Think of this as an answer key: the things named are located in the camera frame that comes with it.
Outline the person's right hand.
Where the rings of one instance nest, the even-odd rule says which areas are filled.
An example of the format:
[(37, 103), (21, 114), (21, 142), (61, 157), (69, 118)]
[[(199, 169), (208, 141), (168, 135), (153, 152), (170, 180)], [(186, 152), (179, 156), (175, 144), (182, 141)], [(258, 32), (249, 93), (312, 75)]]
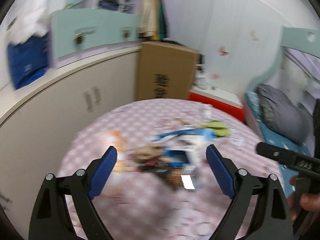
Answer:
[[(288, 202), (290, 212), (291, 212), (291, 220), (293, 222), (297, 218), (297, 213), (293, 209), (294, 200), (295, 200), (295, 194), (292, 193), (288, 197), (287, 202)], [(319, 196), (319, 194), (310, 194), (310, 193), (303, 194), (300, 199), (300, 205), (306, 211), (319, 213), (319, 210), (320, 210), (320, 196)]]

